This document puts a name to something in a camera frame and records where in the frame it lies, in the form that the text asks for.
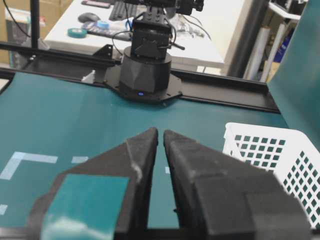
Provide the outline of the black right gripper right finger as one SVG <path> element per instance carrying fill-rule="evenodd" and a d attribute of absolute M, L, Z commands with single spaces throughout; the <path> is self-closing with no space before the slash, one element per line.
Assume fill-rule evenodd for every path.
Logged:
<path fill-rule="evenodd" d="M 165 130 L 179 224 L 199 240 L 310 240 L 297 199 L 265 170 Z"/>

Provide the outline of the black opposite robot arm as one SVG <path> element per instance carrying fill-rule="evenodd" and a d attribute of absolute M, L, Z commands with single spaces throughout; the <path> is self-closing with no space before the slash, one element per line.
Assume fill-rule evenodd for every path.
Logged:
<path fill-rule="evenodd" d="M 170 73 L 172 27 L 164 8 L 190 15 L 201 0 L 144 0 L 132 42 L 105 81 L 121 94 L 159 102 L 180 79 Z M 172 130 L 163 134 L 179 226 L 195 240 L 309 240 L 303 208 L 276 177 Z M 30 240 L 142 239 L 156 160 L 152 127 L 59 173 L 27 220 Z"/>

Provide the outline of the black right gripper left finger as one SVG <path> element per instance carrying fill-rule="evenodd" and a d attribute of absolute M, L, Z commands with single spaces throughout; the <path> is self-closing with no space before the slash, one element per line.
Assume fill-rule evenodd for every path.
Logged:
<path fill-rule="evenodd" d="M 30 240 L 132 240 L 148 226 L 154 127 L 58 173 L 33 204 Z"/>

